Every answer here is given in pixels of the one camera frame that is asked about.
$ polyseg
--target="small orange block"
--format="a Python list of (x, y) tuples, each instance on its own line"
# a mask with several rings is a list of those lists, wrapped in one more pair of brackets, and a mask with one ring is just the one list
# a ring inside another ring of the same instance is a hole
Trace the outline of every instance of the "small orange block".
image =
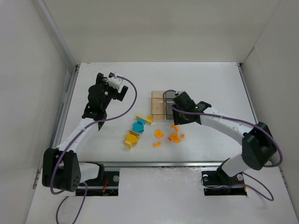
[(176, 132), (179, 132), (179, 128), (178, 128), (178, 126), (176, 126), (176, 125), (173, 125), (173, 126), (171, 126), (173, 129), (175, 129), (176, 130)]
[(153, 144), (153, 147), (158, 147), (158, 146), (160, 146), (160, 145), (162, 145), (162, 143), (161, 143), (161, 142), (154, 143), (154, 144)]
[(163, 132), (161, 132), (158, 129), (158, 130), (155, 131), (155, 137), (160, 139), (160, 138), (164, 137), (164, 134), (163, 134)]

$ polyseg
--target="white platform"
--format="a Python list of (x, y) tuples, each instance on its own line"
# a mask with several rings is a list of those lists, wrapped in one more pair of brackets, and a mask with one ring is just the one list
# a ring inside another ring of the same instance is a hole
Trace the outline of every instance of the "white platform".
[[(200, 168), (122, 168), (119, 196), (88, 197), (76, 224), (298, 224), (279, 169), (248, 174), (271, 190), (273, 202), (251, 189), (248, 196), (204, 196)], [(267, 195), (246, 176), (245, 182)], [(63, 198), (39, 183), (27, 224), (55, 223)], [(60, 224), (73, 222), (81, 200), (78, 196), (65, 201)]]
[[(171, 121), (146, 126), (135, 148), (123, 145), (125, 135), (135, 122), (135, 115), (150, 115), (150, 92), (186, 90), (196, 101), (204, 100), (236, 118), (254, 122), (252, 111), (236, 63), (92, 63), (81, 64), (74, 89), (63, 139), (77, 125), (87, 103), (87, 90), (98, 72), (119, 72), (132, 80), (139, 97), (124, 118), (105, 123), (87, 144), (81, 161), (222, 161), (241, 151), (229, 137), (208, 127), (180, 126), (186, 138), (180, 144), (168, 143), (153, 148), (154, 131), (173, 132)], [(129, 107), (133, 99), (129, 89), (124, 102), (109, 106), (109, 117)], [(269, 202), (248, 189), (245, 196), (204, 196), (200, 168), (121, 168), (119, 196), (88, 197), (77, 224), (297, 224), (289, 195), (278, 168), (264, 168), (249, 174), (261, 180), (273, 193)], [(267, 192), (245, 177), (245, 182)], [(38, 182), (27, 224), (55, 223), (56, 209), (65, 197), (54, 196)], [(82, 197), (71, 197), (62, 206), (61, 224), (72, 223)]]
[[(128, 150), (124, 140), (135, 115), (150, 116), (151, 91), (185, 90), (197, 103), (206, 101), (215, 108), (236, 118), (254, 122), (249, 101), (236, 63), (82, 63), (74, 88), (70, 109), (64, 127), (64, 140), (76, 127), (87, 103), (88, 88), (95, 84), (97, 74), (118, 72), (129, 78), (137, 87), (138, 98), (134, 108), (125, 117), (106, 122), (91, 139), (80, 161), (223, 161), (241, 151), (241, 146), (226, 135), (198, 124), (180, 126), (186, 138), (181, 143), (169, 142), (173, 133), (171, 120), (155, 121), (145, 126), (137, 145)], [(112, 101), (108, 117), (124, 112), (132, 103), (134, 90), (123, 100)], [(162, 146), (157, 142), (156, 129), (165, 133)]]

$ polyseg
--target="purple cable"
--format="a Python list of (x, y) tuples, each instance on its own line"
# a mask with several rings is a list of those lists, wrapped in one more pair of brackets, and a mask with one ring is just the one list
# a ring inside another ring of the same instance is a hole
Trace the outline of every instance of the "purple cable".
[[(278, 151), (278, 154), (279, 154), (279, 162), (275, 165), (267, 165), (267, 166), (264, 166), (264, 167), (277, 167), (279, 166), (281, 163), (282, 163), (282, 160), (283, 160), (283, 156), (282, 156), (282, 152), (281, 152), (281, 149), (279, 148), (277, 142), (273, 139), (273, 137), (271, 135), (269, 135), (265, 130), (263, 130), (262, 128), (260, 128), (259, 126), (255, 125), (255, 124), (252, 124), (250, 122), (247, 122), (245, 120), (241, 120), (241, 119), (235, 119), (235, 118), (230, 118), (230, 117), (225, 117), (225, 116), (221, 116), (221, 115), (217, 115), (217, 114), (210, 114), (210, 113), (196, 113), (196, 112), (186, 112), (186, 111), (181, 111), (181, 110), (178, 110), (177, 108), (174, 108), (172, 105), (170, 105), (167, 100), (166, 100), (166, 93), (168, 92), (176, 92), (175, 90), (167, 90), (163, 93), (163, 99), (165, 101), (165, 103), (170, 106), (174, 111), (177, 111), (179, 113), (183, 113), (183, 114), (189, 114), (189, 115), (203, 115), (203, 116), (211, 116), (211, 117), (217, 117), (217, 118), (221, 118), (221, 119), (226, 119), (226, 120), (232, 120), (232, 121), (236, 121), (236, 122), (240, 122), (240, 123), (244, 123), (244, 124), (247, 124), (247, 125), (250, 125), (252, 127), (255, 127), (256, 129), (258, 129), (259, 131), (261, 131), (264, 135), (267, 136), (267, 138), (269, 138), (275, 148), (277, 149)], [(256, 178), (246, 174), (243, 172), (243, 174), (245, 174), (246, 176), (250, 177), (251, 179), (255, 180), (256, 182), (258, 182), (259, 184), (261, 184), (270, 194), (271, 198), (268, 198), (267, 196), (265, 196), (264, 194), (262, 194), (261, 192), (259, 192), (257, 189), (255, 189), (254, 187), (251, 187), (250, 185), (247, 185), (247, 184), (235, 184), (235, 185), (231, 185), (231, 186), (226, 186), (226, 187), (215, 187), (213, 189), (217, 189), (217, 190), (221, 190), (221, 189), (228, 189), (228, 188), (231, 188), (231, 187), (234, 187), (234, 186), (246, 186), (248, 188), (251, 188), (252, 190), (254, 190), (256, 193), (260, 194), (261, 196), (263, 196), (265, 199), (269, 200), (269, 201), (274, 201), (274, 197), (273, 197), (273, 194), (270, 192), (270, 190), (262, 183), (260, 182), (259, 180), (257, 180)]]
[(220, 187), (220, 188), (215, 187), (215, 188), (211, 188), (211, 189), (214, 189), (214, 190), (222, 190), (222, 189), (232, 188), (232, 187), (235, 187), (235, 186), (245, 186), (245, 187), (248, 187), (248, 188), (254, 190), (256, 193), (258, 193), (260, 196), (264, 197), (265, 199), (267, 199), (267, 200), (269, 200), (269, 201), (271, 201), (271, 202), (274, 201), (274, 196), (273, 196), (273, 194), (271, 193), (271, 191), (270, 191), (270, 190), (269, 190), (269, 189), (268, 189), (262, 182), (260, 182), (258, 179), (254, 178), (254, 177), (252, 177), (252, 176), (250, 176), (250, 175), (248, 175), (248, 174), (246, 174), (246, 173), (244, 173), (244, 172), (243, 172), (243, 174), (246, 175), (246, 176), (248, 176), (248, 177), (250, 177), (251, 179), (255, 180), (255, 181), (258, 182), (259, 184), (261, 184), (261, 185), (267, 190), (267, 192), (270, 194), (271, 198), (268, 198), (267, 196), (265, 196), (264, 194), (262, 194), (261, 192), (259, 192), (259, 191), (258, 191), (257, 189), (255, 189), (254, 187), (251, 187), (250, 185), (245, 184), (245, 183), (239, 183), (239, 184), (234, 184), (234, 185), (230, 185), (230, 186), (226, 186), (226, 187)]
[[(82, 200), (82, 203), (81, 203), (80, 208), (79, 208), (79, 210), (78, 210), (78, 213), (77, 213), (77, 215), (76, 215), (76, 217), (75, 217), (75, 220), (72, 222), (72, 224), (74, 224), (74, 223), (76, 222), (77, 218), (79, 217), (80, 211), (81, 211), (81, 209), (82, 209), (82, 207), (83, 207), (83, 204), (84, 204), (84, 201), (85, 201), (85, 199), (86, 199), (88, 186), (87, 186), (87, 183), (85, 183), (85, 182), (83, 182), (83, 184), (85, 185), (85, 192), (84, 192), (83, 200)], [(59, 209), (60, 209), (61, 205), (63, 204), (63, 202), (64, 202), (68, 197), (69, 197), (69, 196), (66, 196), (66, 197), (61, 201), (61, 203), (59, 204), (59, 206), (58, 206), (58, 208), (57, 208), (57, 211), (56, 211), (56, 223), (57, 223), (57, 224), (59, 224), (59, 221), (58, 221), (58, 212), (59, 212)]]
[[(118, 116), (113, 117), (113, 118), (108, 118), (108, 119), (103, 119), (103, 120), (97, 120), (97, 121), (94, 121), (94, 122), (92, 122), (92, 123), (86, 125), (86, 126), (84, 127), (84, 129), (87, 129), (87, 128), (89, 128), (91, 125), (94, 125), (94, 124), (97, 124), (97, 123), (100, 123), (100, 122), (103, 122), (103, 121), (109, 121), (109, 120), (115, 120), (115, 119), (118, 119), (118, 118), (124, 116), (125, 114), (127, 114), (127, 113), (132, 109), (132, 107), (134, 106), (134, 104), (135, 104), (135, 102), (136, 102), (136, 100), (137, 100), (137, 89), (136, 89), (135, 85), (134, 85), (130, 80), (128, 80), (127, 78), (125, 78), (125, 77), (121, 77), (121, 76), (118, 76), (118, 78), (121, 78), (121, 79), (123, 79), (123, 80), (126, 80), (127, 82), (129, 82), (129, 83), (133, 86), (133, 88), (134, 88), (134, 90), (135, 90), (135, 98), (134, 98), (134, 101), (133, 101), (132, 105), (129, 107), (129, 109), (127, 109), (127, 110), (126, 110), (124, 113), (122, 113), (121, 115), (118, 115)], [(79, 133), (78, 133), (78, 134), (77, 134), (77, 135), (70, 141), (70, 143), (65, 147), (65, 150), (61, 153), (61, 156), (58, 158), (58, 161), (57, 161), (57, 163), (56, 163), (56, 166), (54, 167), (53, 174), (52, 174), (51, 181), (50, 181), (50, 190), (51, 190), (51, 193), (54, 194), (54, 195), (58, 195), (58, 194), (64, 192), (63, 190), (61, 190), (61, 191), (59, 191), (59, 192), (55, 192), (55, 191), (53, 190), (54, 178), (55, 178), (56, 172), (57, 172), (57, 170), (58, 170), (59, 164), (61, 163), (62, 158), (64, 157), (64, 155), (66, 154), (66, 152), (67, 152), (67, 150), (70, 148), (70, 146), (71, 146), (71, 145), (75, 142), (75, 140), (76, 140), (76, 139), (77, 139), (77, 138), (84, 132), (84, 129), (81, 130), (81, 131), (80, 131), (80, 132), (79, 132)]]
[[(134, 106), (134, 104), (135, 104), (135, 102), (136, 102), (136, 100), (137, 100), (137, 89), (136, 89), (135, 85), (134, 85), (129, 79), (127, 79), (127, 78), (125, 78), (125, 77), (121, 77), (121, 76), (118, 76), (118, 78), (121, 78), (121, 79), (123, 79), (123, 80), (126, 80), (126, 81), (129, 82), (129, 83), (132, 85), (132, 87), (134, 88), (134, 90), (135, 90), (135, 98), (134, 98), (134, 100), (133, 100), (132, 105), (129, 107), (129, 109), (127, 109), (127, 110), (126, 110), (124, 113), (122, 113), (121, 115), (118, 115), (118, 116), (113, 117), (113, 118), (108, 118), (108, 119), (103, 119), (103, 120), (97, 120), (97, 121), (95, 121), (95, 122), (92, 122), (92, 123), (86, 125), (86, 126), (84, 127), (84, 129), (87, 129), (87, 128), (89, 128), (91, 125), (94, 125), (94, 124), (97, 124), (97, 123), (100, 123), (100, 122), (103, 122), (103, 121), (110, 121), (110, 120), (118, 119), (118, 118), (124, 116), (125, 114), (127, 114), (127, 113), (132, 109), (132, 107)], [(58, 170), (59, 164), (61, 163), (62, 158), (63, 158), (64, 155), (66, 154), (67, 150), (70, 148), (70, 146), (75, 142), (75, 140), (76, 140), (76, 139), (77, 139), (83, 132), (84, 132), (84, 130), (81, 130), (81, 131), (80, 131), (80, 132), (79, 132), (79, 133), (78, 133), (78, 134), (77, 134), (77, 135), (70, 141), (70, 143), (65, 147), (65, 150), (61, 153), (60, 157), (58, 158), (58, 161), (57, 161), (57, 163), (56, 163), (56, 165), (55, 165), (55, 167), (54, 167), (53, 174), (52, 174), (51, 181), (50, 181), (50, 191), (51, 191), (51, 193), (54, 194), (54, 195), (58, 195), (58, 194), (64, 192), (63, 190), (61, 190), (61, 191), (59, 191), (59, 192), (55, 192), (54, 189), (53, 189), (54, 179), (55, 179), (55, 175), (56, 175), (56, 172), (57, 172), (57, 170)], [(76, 218), (75, 218), (73, 224), (76, 222), (76, 220), (77, 220), (77, 218), (78, 218), (78, 216), (79, 216), (79, 214), (80, 214), (80, 211), (81, 211), (81, 209), (82, 209), (82, 206), (83, 206), (83, 203), (84, 203), (84, 201), (85, 201), (85, 198), (86, 198), (86, 194), (87, 194), (87, 190), (88, 190), (88, 188), (87, 188), (87, 184), (86, 184), (85, 182), (83, 182), (83, 184), (86, 186), (86, 189), (85, 189), (85, 193), (84, 193), (84, 196), (83, 196), (83, 200), (82, 200), (80, 209), (79, 209), (79, 211), (78, 211), (78, 213), (77, 213), (77, 215), (76, 215)], [(56, 223), (57, 223), (57, 224), (59, 224), (59, 222), (58, 222), (58, 211), (59, 211), (59, 209), (60, 209), (62, 203), (63, 203), (67, 198), (68, 198), (68, 196), (62, 200), (62, 202), (60, 203), (59, 207), (57, 208), (57, 211), (56, 211)]]
[(167, 92), (176, 92), (175, 90), (167, 90), (163, 93), (163, 98), (164, 98), (164, 101), (165, 103), (170, 106), (174, 111), (177, 111), (179, 113), (183, 113), (183, 114), (189, 114), (189, 115), (203, 115), (203, 116), (211, 116), (211, 117), (217, 117), (217, 118), (221, 118), (221, 119), (226, 119), (226, 120), (232, 120), (232, 121), (236, 121), (236, 122), (240, 122), (240, 123), (244, 123), (246, 125), (250, 125), (252, 127), (255, 127), (257, 130), (261, 131), (264, 135), (267, 136), (267, 138), (269, 138), (275, 148), (277, 149), (278, 151), (278, 154), (279, 154), (279, 161), (277, 164), (275, 165), (265, 165), (264, 167), (277, 167), (279, 166), (281, 163), (282, 163), (282, 160), (283, 160), (283, 156), (282, 156), (282, 152), (281, 152), (281, 149), (279, 148), (277, 142), (273, 139), (273, 137), (271, 135), (269, 135), (265, 130), (263, 130), (262, 128), (260, 128), (259, 126), (255, 125), (255, 124), (252, 124), (248, 121), (245, 121), (245, 120), (241, 120), (241, 119), (236, 119), (236, 118), (230, 118), (230, 117), (225, 117), (225, 116), (221, 116), (221, 115), (217, 115), (217, 114), (211, 114), (211, 113), (200, 113), (200, 112), (186, 112), (186, 111), (181, 111), (181, 110), (178, 110), (177, 108), (174, 108), (172, 105), (170, 105), (167, 100), (166, 100), (166, 93)]

